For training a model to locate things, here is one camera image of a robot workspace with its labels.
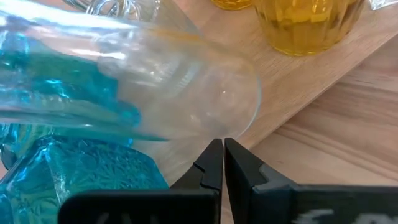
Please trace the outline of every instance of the wooden table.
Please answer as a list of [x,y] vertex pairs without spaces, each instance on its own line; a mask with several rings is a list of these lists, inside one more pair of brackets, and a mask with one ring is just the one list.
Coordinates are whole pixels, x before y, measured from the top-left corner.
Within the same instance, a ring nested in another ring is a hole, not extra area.
[[[262,108],[243,145],[298,183],[398,185],[398,36],[384,45],[398,32],[398,6],[366,6],[341,43],[292,58],[266,44],[253,8],[175,1],[207,38],[245,53],[259,69]],[[225,187],[222,223],[233,223]]]
[[252,151],[299,183],[398,185],[398,36]]
[[397,6],[365,7],[354,30],[338,45],[311,57],[289,57],[267,45],[253,7],[218,9],[210,0],[174,0],[208,39],[251,58],[262,80],[262,108],[239,142],[250,148],[332,86],[398,33]]

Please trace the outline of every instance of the wooden cutting board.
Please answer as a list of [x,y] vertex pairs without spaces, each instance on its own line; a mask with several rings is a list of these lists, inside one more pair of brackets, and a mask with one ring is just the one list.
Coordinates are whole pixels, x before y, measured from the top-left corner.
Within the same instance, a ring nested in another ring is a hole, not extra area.
[[398,36],[252,149],[300,183],[398,185]]
[[254,8],[225,11],[210,0],[174,0],[208,39],[238,50],[254,61],[262,81],[262,106],[239,142],[251,148],[331,87],[348,71],[398,33],[398,5],[378,11],[365,6],[350,34],[331,49],[289,57],[266,42]]

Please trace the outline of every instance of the blue glass object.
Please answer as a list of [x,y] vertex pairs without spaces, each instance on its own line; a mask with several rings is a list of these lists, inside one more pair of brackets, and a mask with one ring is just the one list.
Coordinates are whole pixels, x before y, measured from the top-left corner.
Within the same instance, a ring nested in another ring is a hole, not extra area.
[[69,196],[98,189],[167,189],[149,156],[99,140],[45,136],[0,182],[0,223],[57,222]]
[[[18,32],[2,32],[0,44],[0,80],[3,83],[0,99],[3,103],[32,105],[33,108],[44,105],[48,107],[46,110],[53,108],[54,113],[58,112],[55,116],[62,113],[65,117],[75,115],[77,123],[84,123],[85,118],[101,117],[122,121],[131,127],[139,124],[139,110],[117,100],[118,81],[102,74],[94,62],[62,54]],[[51,120],[52,117],[45,114],[43,119]],[[36,139],[48,134],[108,139],[124,146],[132,143],[131,136],[105,135],[100,131],[91,133],[59,126],[4,124],[0,127],[0,143],[3,144],[0,155],[6,168],[11,168]]]

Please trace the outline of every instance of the yellow liquid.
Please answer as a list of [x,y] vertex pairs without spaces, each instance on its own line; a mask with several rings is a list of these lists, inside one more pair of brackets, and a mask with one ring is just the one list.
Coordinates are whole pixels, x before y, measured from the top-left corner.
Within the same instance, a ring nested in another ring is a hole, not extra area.
[[289,55],[315,54],[353,27],[364,0],[253,0],[269,43]]
[[251,0],[211,0],[216,6],[227,10],[243,9],[251,5]]

